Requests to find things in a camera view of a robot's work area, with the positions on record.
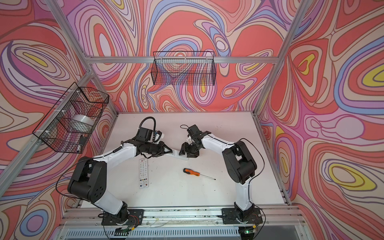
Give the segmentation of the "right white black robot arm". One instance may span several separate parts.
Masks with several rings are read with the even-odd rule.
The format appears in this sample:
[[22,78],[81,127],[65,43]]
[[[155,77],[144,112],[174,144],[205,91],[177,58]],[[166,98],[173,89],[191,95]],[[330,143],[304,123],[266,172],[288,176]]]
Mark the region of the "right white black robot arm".
[[236,183],[235,211],[238,218],[247,218],[255,209],[251,200],[250,183],[257,170],[257,164],[247,145],[241,140],[222,140],[209,131],[201,131],[196,125],[186,126],[185,130],[188,132],[188,138],[182,144],[179,155],[197,158],[200,156],[200,150],[206,149],[223,157],[227,172]]

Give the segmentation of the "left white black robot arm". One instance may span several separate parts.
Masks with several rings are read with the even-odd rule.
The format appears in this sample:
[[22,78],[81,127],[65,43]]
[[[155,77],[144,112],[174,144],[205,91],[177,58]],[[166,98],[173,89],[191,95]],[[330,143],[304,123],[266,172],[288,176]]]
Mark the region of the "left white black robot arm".
[[127,215],[124,202],[107,190],[108,170],[137,156],[146,159],[172,154],[173,150],[161,141],[162,133],[156,130],[154,117],[146,117],[139,125],[136,135],[105,154],[85,158],[76,165],[68,185],[68,192],[88,201],[111,215]]

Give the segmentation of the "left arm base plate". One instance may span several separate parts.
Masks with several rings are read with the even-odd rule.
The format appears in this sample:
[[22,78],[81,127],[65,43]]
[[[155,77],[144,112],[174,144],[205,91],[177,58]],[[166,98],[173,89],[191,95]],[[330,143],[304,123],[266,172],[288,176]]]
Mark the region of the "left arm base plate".
[[102,226],[137,227],[143,222],[144,209],[123,209],[117,215],[103,213]]

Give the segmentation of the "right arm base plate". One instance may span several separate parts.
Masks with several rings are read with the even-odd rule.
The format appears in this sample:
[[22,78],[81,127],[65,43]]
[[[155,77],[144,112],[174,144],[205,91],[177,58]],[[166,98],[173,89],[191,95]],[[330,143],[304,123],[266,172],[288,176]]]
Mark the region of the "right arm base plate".
[[223,208],[221,211],[218,217],[223,220],[225,225],[256,224],[258,226],[264,222],[260,208],[251,207],[246,211],[237,208]]

